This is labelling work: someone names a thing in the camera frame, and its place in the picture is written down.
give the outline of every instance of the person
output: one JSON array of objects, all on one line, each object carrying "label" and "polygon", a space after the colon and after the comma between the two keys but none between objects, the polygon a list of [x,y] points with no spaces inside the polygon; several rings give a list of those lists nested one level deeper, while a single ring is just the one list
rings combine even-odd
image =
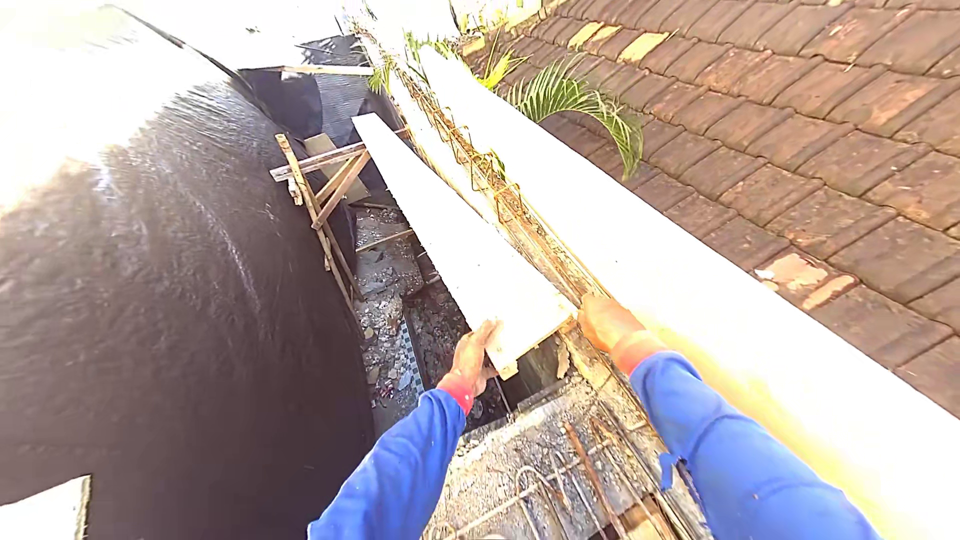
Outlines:
[{"label": "person", "polygon": [[[587,295],[584,336],[627,374],[669,454],[683,460],[718,540],[875,539],[867,519],[757,422],[740,414],[616,301]],[[418,538],[440,499],[446,468],[487,378],[484,348],[498,325],[466,334],[453,368],[387,430],[307,537]]]}]

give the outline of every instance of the roof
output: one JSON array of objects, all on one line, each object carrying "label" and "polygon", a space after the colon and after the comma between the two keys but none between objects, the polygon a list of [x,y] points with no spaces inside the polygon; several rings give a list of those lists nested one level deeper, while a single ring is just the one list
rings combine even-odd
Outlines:
[{"label": "roof", "polygon": [[960,416],[960,0],[905,4],[571,0],[497,48],[530,56],[506,85],[584,55],[644,163],[545,129]]}]

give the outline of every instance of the white wooden plank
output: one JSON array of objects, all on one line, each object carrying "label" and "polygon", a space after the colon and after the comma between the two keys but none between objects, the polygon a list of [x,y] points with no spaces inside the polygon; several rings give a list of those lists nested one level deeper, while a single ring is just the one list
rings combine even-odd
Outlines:
[{"label": "white wooden plank", "polygon": [[478,85],[420,57],[441,106],[493,148],[526,201],[614,298],[704,380],[843,489],[885,538],[956,533],[960,462],[918,473],[905,455],[960,448],[960,421],[717,255]]},{"label": "white wooden plank", "polygon": [[80,540],[86,536],[90,476],[68,480],[0,506],[0,537],[11,540]]},{"label": "white wooden plank", "polygon": [[504,322],[487,353],[508,378],[517,358],[573,314],[573,304],[376,114],[357,116],[353,124],[470,327]]}]

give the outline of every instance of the black tarp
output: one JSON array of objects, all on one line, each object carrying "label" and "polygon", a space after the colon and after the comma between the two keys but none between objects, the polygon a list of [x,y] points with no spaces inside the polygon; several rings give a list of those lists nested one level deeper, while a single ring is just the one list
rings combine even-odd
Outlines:
[{"label": "black tarp", "polygon": [[279,128],[117,9],[7,31],[0,503],[92,474],[90,538],[302,538],[372,417]]}]

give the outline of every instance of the blue shirt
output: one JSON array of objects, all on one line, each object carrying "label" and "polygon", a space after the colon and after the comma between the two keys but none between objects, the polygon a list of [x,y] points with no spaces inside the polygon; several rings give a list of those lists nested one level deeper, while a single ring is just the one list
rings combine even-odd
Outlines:
[{"label": "blue shirt", "polygon": [[[718,540],[877,539],[839,489],[703,383],[679,353],[656,353],[630,375],[670,454],[683,459]],[[387,430],[307,538],[419,538],[440,499],[464,411],[433,389]]]}]

